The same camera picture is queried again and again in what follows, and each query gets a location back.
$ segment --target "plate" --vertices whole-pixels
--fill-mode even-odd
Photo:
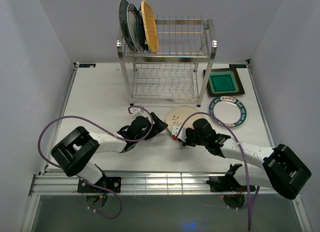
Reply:
[[[207,89],[210,97],[244,95],[245,90],[235,68],[212,69]]]
[[[145,0],[141,2],[141,11],[146,41],[150,52],[155,53],[159,48],[159,41],[154,12]]]
[[[244,104],[230,96],[220,96],[213,99],[209,105],[209,113],[228,127],[240,126],[247,118]]]
[[[140,16],[140,14],[137,8],[132,3],[129,4],[128,7],[126,8],[126,19],[128,24],[129,35],[131,37],[134,47],[137,50],[141,51],[142,47],[139,43],[137,27],[136,27],[136,21],[138,16]]]
[[[139,16],[136,18],[135,22],[136,26],[136,33],[138,35],[139,43],[144,51],[149,51],[147,40],[146,40],[146,32],[144,27],[144,21],[142,19],[142,16],[139,13]]]
[[[166,114],[164,121],[168,124],[167,129],[172,132],[173,126],[181,126],[182,123],[193,113],[199,112],[196,108],[190,106],[178,106],[174,107]],[[192,116],[185,124],[184,128],[193,128],[193,123],[203,118],[202,114],[196,114]]]
[[[120,6],[119,6],[119,22],[120,22],[120,27],[122,31],[123,38],[133,52],[136,51],[136,47],[134,43],[132,42],[132,39],[129,35],[129,30],[128,30],[128,20],[127,20],[127,8],[128,8],[128,1],[126,0],[121,0]]]

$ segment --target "black label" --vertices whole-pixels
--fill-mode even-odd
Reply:
[[[81,63],[79,65],[79,68],[95,68],[96,64],[95,63]]]
[[[247,68],[246,64],[229,64],[229,68]]]

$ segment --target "wall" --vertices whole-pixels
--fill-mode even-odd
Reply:
[[[310,168],[302,190],[313,231],[319,221],[320,0],[284,0],[252,58],[252,73],[273,138]]]
[[[73,62],[118,61],[121,0],[40,0]],[[141,0],[127,0],[137,7]],[[283,0],[146,0],[160,17],[213,19],[218,61],[253,56]]]
[[[72,63],[39,0],[0,0],[0,24],[0,231],[16,232],[42,163],[38,136],[58,115]]]

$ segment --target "dish rack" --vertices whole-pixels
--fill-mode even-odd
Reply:
[[[159,41],[156,53],[131,51],[119,29],[116,46],[130,105],[169,101],[196,102],[200,107],[210,73],[205,74],[199,91],[198,65],[207,63],[206,71],[211,71],[217,52],[213,20],[157,17],[155,24]],[[133,64],[131,83],[127,62]]]

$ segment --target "white table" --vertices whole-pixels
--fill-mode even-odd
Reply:
[[[228,68],[228,64],[214,63],[213,69]],[[199,64],[198,84],[203,81],[205,64]],[[235,127],[235,132],[241,142],[259,146],[270,146],[267,130],[257,102],[253,84],[248,69],[237,68],[245,90],[245,95],[235,96],[245,106],[247,118],[244,124]],[[133,81],[134,71],[128,70],[129,80]],[[208,112],[213,98],[206,92],[200,108],[196,104],[188,104],[199,111]],[[143,103],[150,112],[165,120],[166,113],[180,103]],[[102,127],[116,132],[125,125],[130,125],[133,118],[128,114],[129,102],[125,83],[119,63],[97,63],[95,68],[79,68],[72,85],[69,100],[64,115],[82,116],[96,122]],[[228,134],[221,125],[211,118],[213,129],[218,133]],[[61,123],[57,142],[78,126],[84,126],[88,131],[101,133],[91,124],[79,119],[64,119]],[[204,147],[183,147],[172,139],[169,131],[164,131],[151,140],[141,141],[136,147],[126,153],[98,153],[90,160],[103,170],[135,171],[135,172],[226,172],[229,164],[239,163],[238,160],[221,158],[211,155]]]

